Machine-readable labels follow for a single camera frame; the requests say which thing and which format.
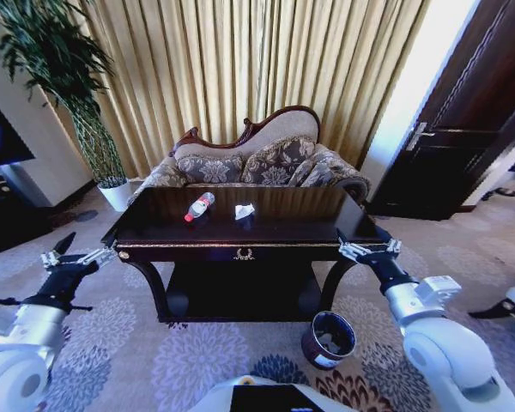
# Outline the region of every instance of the white wall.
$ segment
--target white wall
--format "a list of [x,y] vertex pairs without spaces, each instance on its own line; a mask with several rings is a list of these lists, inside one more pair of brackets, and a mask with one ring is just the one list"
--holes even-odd
[[500,156],[492,166],[488,169],[488,176],[482,181],[482,183],[471,193],[463,206],[473,206],[479,203],[481,197],[487,191],[495,189],[496,184],[506,174],[511,166],[515,164],[515,147],[512,148],[509,153]]
[[6,171],[17,176],[21,191],[37,206],[55,206],[92,176],[57,114],[49,106],[42,107],[47,101],[44,93],[35,88],[33,99],[27,100],[24,80],[18,76],[11,83],[0,64],[0,110],[35,157]]
[[371,181],[371,200],[409,134],[467,23],[476,0],[433,0],[360,169]]

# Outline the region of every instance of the dark wooden table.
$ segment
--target dark wooden table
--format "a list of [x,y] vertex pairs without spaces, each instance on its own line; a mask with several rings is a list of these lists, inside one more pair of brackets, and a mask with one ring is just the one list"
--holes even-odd
[[[381,240],[375,225],[334,187],[217,187],[215,203],[192,223],[187,209],[203,188],[148,188],[109,231],[120,259],[147,279],[161,322],[304,321],[329,310],[353,263],[338,250],[349,240]],[[237,204],[254,215],[234,219]],[[322,293],[313,261],[336,261]],[[151,262],[175,262],[167,291]]]

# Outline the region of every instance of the potted plant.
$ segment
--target potted plant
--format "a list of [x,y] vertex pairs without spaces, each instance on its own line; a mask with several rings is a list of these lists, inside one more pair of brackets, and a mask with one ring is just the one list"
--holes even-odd
[[111,59],[70,19],[75,13],[84,15],[67,0],[0,0],[2,64],[11,81],[17,70],[30,75],[29,99],[40,86],[69,110],[94,180],[113,208],[124,211],[130,183],[94,98],[105,89],[97,75],[112,73]]

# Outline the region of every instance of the curtain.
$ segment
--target curtain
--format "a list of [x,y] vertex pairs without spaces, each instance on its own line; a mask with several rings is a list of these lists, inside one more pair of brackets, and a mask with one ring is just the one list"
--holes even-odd
[[186,130],[213,143],[289,105],[321,118],[321,142],[366,152],[427,0],[76,0],[115,76],[98,101],[130,177]]

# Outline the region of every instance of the white napkin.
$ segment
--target white napkin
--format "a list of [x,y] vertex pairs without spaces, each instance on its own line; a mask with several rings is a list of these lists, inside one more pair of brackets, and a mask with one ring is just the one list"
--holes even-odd
[[251,215],[254,211],[253,205],[250,203],[246,206],[243,206],[241,204],[237,204],[234,207],[234,219],[237,221],[238,219],[242,219],[243,217],[247,217]]

